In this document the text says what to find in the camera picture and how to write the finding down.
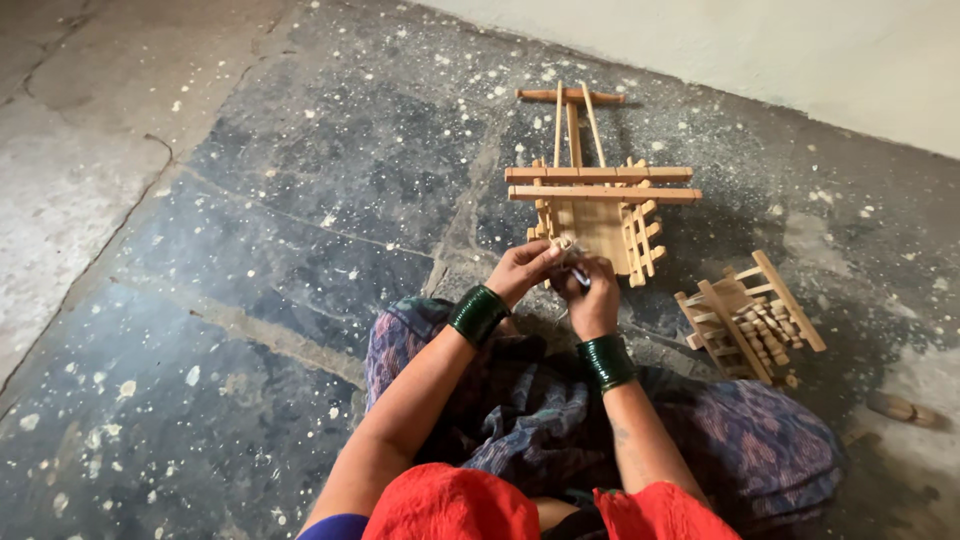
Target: white wall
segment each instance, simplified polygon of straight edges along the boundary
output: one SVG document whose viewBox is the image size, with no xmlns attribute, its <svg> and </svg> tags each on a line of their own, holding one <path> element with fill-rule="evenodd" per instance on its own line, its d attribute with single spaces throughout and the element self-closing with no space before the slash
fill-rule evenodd
<svg viewBox="0 0 960 540">
<path fill-rule="evenodd" d="M 960 158 L 960 0 L 421 0 Z"/>
</svg>

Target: hand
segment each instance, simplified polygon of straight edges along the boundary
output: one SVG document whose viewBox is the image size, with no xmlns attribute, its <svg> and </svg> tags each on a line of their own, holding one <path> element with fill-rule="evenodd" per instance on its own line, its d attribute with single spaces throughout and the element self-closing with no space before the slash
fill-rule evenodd
<svg viewBox="0 0 960 540">
<path fill-rule="evenodd" d="M 550 284 L 566 300 L 573 331 L 583 341 L 615 333 L 620 287 L 616 284 L 613 265 L 608 259 L 591 257 L 581 259 L 576 267 L 590 278 L 586 295 L 571 272 L 556 272 L 550 278 Z"/>
<path fill-rule="evenodd" d="M 513 309 L 530 287 L 547 279 L 546 271 L 560 260 L 563 250 L 537 240 L 507 250 L 484 285 Z"/>
</svg>

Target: purple sleeve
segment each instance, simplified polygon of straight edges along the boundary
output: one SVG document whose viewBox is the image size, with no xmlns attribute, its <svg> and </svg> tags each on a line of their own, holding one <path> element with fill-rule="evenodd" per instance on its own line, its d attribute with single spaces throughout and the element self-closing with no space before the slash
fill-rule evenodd
<svg viewBox="0 0 960 540">
<path fill-rule="evenodd" d="M 297 540 L 360 540 L 369 520 L 360 514 L 337 514 L 311 525 Z"/>
</svg>

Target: woman's left hand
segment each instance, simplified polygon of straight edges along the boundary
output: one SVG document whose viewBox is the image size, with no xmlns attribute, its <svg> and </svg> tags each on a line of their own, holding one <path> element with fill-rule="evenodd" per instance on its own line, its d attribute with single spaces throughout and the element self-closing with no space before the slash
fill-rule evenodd
<svg viewBox="0 0 960 540">
<path fill-rule="evenodd" d="M 548 278 L 546 272 L 560 260 L 563 250 L 549 240 L 537 240 L 507 250 L 484 285 L 513 309 L 530 287 Z"/>
</svg>

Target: woman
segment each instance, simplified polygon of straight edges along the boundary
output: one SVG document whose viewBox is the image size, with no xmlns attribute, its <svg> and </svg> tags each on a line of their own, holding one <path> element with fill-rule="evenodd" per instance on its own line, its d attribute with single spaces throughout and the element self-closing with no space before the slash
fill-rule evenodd
<svg viewBox="0 0 960 540">
<path fill-rule="evenodd" d="M 842 476 L 832 432 L 758 382 L 637 374 L 610 262 L 578 264 L 585 290 L 556 270 L 562 254 L 545 240 L 514 248 L 455 307 L 408 300 L 381 315 L 368 412 L 300 538 L 736 538 L 698 480 L 741 533 L 819 513 Z M 499 337 L 548 278 L 583 341 L 579 365 L 543 358 L 541 338 Z M 632 495 L 569 490 L 588 486 Z"/>
</svg>

